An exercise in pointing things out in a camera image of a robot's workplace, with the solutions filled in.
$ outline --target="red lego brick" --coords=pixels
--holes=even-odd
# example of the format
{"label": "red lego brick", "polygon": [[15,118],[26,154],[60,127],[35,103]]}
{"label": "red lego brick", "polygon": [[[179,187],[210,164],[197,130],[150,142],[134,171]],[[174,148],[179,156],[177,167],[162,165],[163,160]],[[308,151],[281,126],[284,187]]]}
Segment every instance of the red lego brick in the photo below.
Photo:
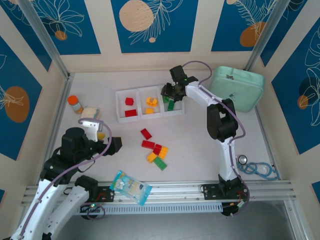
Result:
{"label": "red lego brick", "polygon": [[138,116],[136,109],[124,111],[124,115],[125,115],[126,118],[127,117]]}
{"label": "red lego brick", "polygon": [[134,104],[134,99],[133,98],[131,98],[131,97],[127,97],[126,99],[125,99],[125,105],[129,105],[129,106],[132,106],[133,104]]}
{"label": "red lego brick", "polygon": [[145,128],[141,130],[141,133],[142,133],[142,135],[144,136],[144,138],[146,140],[148,140],[148,139],[150,139],[152,137],[151,134],[148,132],[148,130],[145,129]]}
{"label": "red lego brick", "polygon": [[154,146],[153,153],[154,153],[155,155],[159,155],[161,149],[162,149],[162,146],[159,145],[159,144],[156,144],[156,145]]}
{"label": "red lego brick", "polygon": [[141,146],[144,147],[144,148],[147,148],[147,149],[154,149],[155,148],[155,143],[152,142],[152,141],[143,140]]}

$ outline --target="mint green case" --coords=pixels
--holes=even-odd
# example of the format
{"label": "mint green case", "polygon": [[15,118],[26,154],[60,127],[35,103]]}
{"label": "mint green case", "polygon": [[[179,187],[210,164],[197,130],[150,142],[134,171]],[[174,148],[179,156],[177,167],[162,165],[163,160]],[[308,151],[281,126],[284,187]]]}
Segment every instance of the mint green case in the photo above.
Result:
{"label": "mint green case", "polygon": [[231,99],[235,110],[249,112],[259,102],[264,89],[264,76],[219,66],[213,72],[210,92],[222,99]]}

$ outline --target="green block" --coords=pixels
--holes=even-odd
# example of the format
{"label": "green block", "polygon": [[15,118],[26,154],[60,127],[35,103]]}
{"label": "green block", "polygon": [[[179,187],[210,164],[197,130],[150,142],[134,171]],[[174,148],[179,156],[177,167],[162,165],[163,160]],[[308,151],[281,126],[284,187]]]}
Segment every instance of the green block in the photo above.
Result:
{"label": "green block", "polygon": [[167,96],[162,96],[162,100],[164,104],[169,102],[169,98]]}
{"label": "green block", "polygon": [[167,164],[165,164],[165,162],[162,161],[162,159],[158,156],[155,158],[153,162],[158,166],[158,168],[161,169],[161,171],[165,170],[165,168],[167,167]]}
{"label": "green block", "polygon": [[169,101],[169,105],[168,105],[168,111],[172,111],[175,107],[175,103],[174,101]]}

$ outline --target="yellow block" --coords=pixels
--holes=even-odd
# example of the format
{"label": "yellow block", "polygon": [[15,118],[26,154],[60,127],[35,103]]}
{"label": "yellow block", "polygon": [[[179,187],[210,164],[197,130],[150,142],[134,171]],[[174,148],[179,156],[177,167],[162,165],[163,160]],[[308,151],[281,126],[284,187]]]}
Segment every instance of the yellow block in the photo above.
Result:
{"label": "yellow block", "polygon": [[104,134],[103,132],[98,132],[96,135],[99,140],[103,140],[106,137],[106,134]]}
{"label": "yellow block", "polygon": [[156,107],[158,105],[158,100],[155,97],[148,97],[146,99],[146,104],[151,107]]}
{"label": "yellow block", "polygon": [[161,148],[161,151],[159,153],[159,158],[161,158],[162,160],[165,159],[167,153],[168,153],[169,148],[167,148],[166,146],[163,146]]}
{"label": "yellow block", "polygon": [[153,114],[155,111],[152,108],[147,108],[145,114]]}
{"label": "yellow block", "polygon": [[157,155],[155,155],[154,152],[150,153],[150,155],[146,158],[148,159],[149,163],[153,163],[153,161],[156,159]]}

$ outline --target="white tray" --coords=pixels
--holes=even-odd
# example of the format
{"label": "white tray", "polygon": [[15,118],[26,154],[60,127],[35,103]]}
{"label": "white tray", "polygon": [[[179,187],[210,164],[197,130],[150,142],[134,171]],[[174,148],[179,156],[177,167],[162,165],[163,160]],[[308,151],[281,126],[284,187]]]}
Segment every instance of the white tray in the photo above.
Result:
{"label": "white tray", "polygon": [[[163,85],[140,87],[115,92],[116,116],[119,123],[135,122],[145,119],[155,119],[185,114],[184,101],[177,101],[172,111],[168,111],[168,102],[164,103],[161,96]],[[158,100],[156,107],[147,105],[147,98],[152,97]],[[133,98],[132,106],[126,105],[126,98]],[[153,108],[153,114],[146,114],[146,108]],[[137,116],[125,117],[125,111],[136,109]]]}

